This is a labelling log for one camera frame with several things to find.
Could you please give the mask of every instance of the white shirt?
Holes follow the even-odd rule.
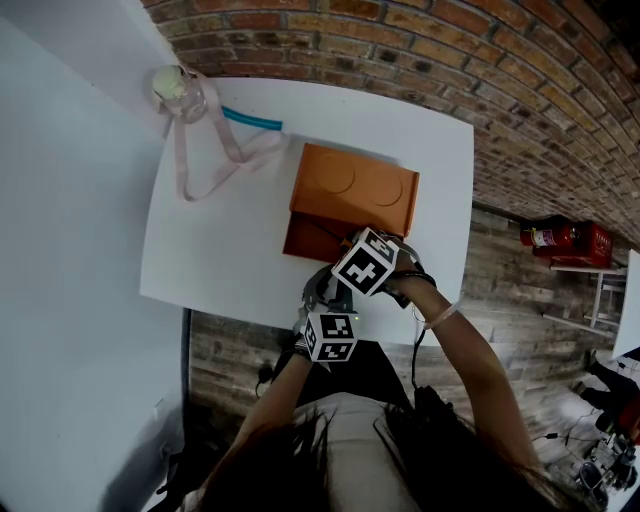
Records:
[[[375,423],[385,435],[385,405],[350,393],[336,393],[295,411],[294,421],[298,422],[314,409],[327,419],[333,416],[327,432],[328,488],[333,510],[420,510],[374,428]]]

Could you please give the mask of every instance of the blue tube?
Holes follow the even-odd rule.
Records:
[[[259,117],[247,116],[227,107],[222,107],[222,113],[227,119],[231,119],[232,121],[236,121],[238,123],[256,126],[265,130],[282,130],[282,121],[272,121],[271,119],[261,119]]]

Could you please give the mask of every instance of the bracelet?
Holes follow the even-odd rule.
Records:
[[[425,323],[423,329],[425,331],[428,331],[430,329],[433,329],[434,327],[437,327],[442,322],[444,322],[447,318],[449,318],[451,315],[453,315],[456,311],[458,311],[458,303],[454,302],[453,304],[451,304],[451,306],[449,306],[447,309],[445,309],[440,314],[440,316],[438,316],[438,318],[436,318],[433,322],[431,322],[430,324]]]

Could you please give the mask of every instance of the orange box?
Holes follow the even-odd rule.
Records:
[[[364,227],[409,234],[420,175],[366,156],[305,144],[283,252],[328,263]]]

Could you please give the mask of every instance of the fire extinguisher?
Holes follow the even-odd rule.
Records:
[[[575,225],[569,219],[559,216],[520,227],[520,241],[528,247],[568,247],[572,246],[579,236],[580,232]]]

